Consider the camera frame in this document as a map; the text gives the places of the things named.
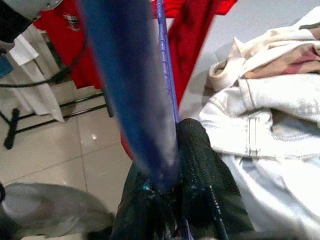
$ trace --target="floor tile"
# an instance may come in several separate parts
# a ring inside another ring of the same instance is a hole
[[[58,184],[87,191],[82,157],[60,163],[7,183]]]
[[[75,99],[89,97],[99,92],[101,92],[101,90],[95,89],[93,86],[82,87],[79,89],[77,89],[76,86],[74,86],[74,89],[73,89],[73,94]]]
[[[19,133],[11,150],[0,146],[0,181],[6,183],[79,156],[76,118]]]
[[[82,154],[120,142],[120,130],[115,117],[106,108],[77,117]]]
[[[88,192],[116,212],[132,161],[120,143],[83,156]]]
[[[59,104],[65,104],[75,99],[75,84],[72,80],[51,86],[55,98]]]

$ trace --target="hanging clothes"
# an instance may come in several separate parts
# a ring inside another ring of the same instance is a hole
[[[39,54],[29,42],[19,35],[14,40],[14,48],[7,55],[13,71],[4,76],[1,81],[7,84],[44,81],[45,77],[35,62],[38,56]],[[56,120],[64,122],[57,99],[47,83],[35,87],[11,88],[11,91],[28,112],[34,111],[37,115],[51,114]]]
[[[175,18],[178,15],[180,8],[183,6],[185,1],[186,0],[165,0],[164,1],[165,16],[167,18]],[[216,14],[226,15],[229,12],[229,10],[232,8],[232,6],[236,3],[236,1],[237,0],[220,1]],[[153,16],[154,18],[157,18],[157,0],[153,0],[151,4],[152,4]]]
[[[85,30],[74,0],[64,0],[54,10],[41,12],[34,25],[45,30],[63,63],[70,65],[86,42]],[[78,63],[71,70],[76,87],[94,86],[101,89],[100,78],[94,64],[91,48],[87,46]]]
[[[178,105],[219,5],[220,1],[215,0],[186,0],[169,30],[169,46]]]

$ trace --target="white floor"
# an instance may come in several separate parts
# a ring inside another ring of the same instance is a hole
[[[73,82],[54,86],[60,103],[92,95],[92,87],[76,90]],[[0,109],[7,115],[19,106],[11,94],[1,90]],[[103,97],[78,103],[68,112],[75,112],[104,103]],[[36,116],[19,123],[18,128],[50,119]],[[0,119],[0,182],[48,183],[67,185],[88,191],[116,212],[131,160],[120,143],[120,130],[115,117],[110,118],[103,108],[77,117],[66,123],[52,123],[20,133],[14,147],[6,150],[2,141],[8,126]],[[41,236],[24,240],[42,240]],[[70,235],[53,240],[81,240]]]

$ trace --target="clothing pile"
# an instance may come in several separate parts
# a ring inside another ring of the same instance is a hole
[[[209,69],[199,117],[256,231],[320,236],[320,6]]]

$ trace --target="red shirt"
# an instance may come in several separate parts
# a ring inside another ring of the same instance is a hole
[[[54,10],[41,12],[34,25],[45,30],[63,63],[68,66],[80,53],[85,42],[85,30],[76,8],[75,0],[64,0]],[[76,87],[101,88],[92,51],[86,47],[83,56],[71,69],[71,78]]]

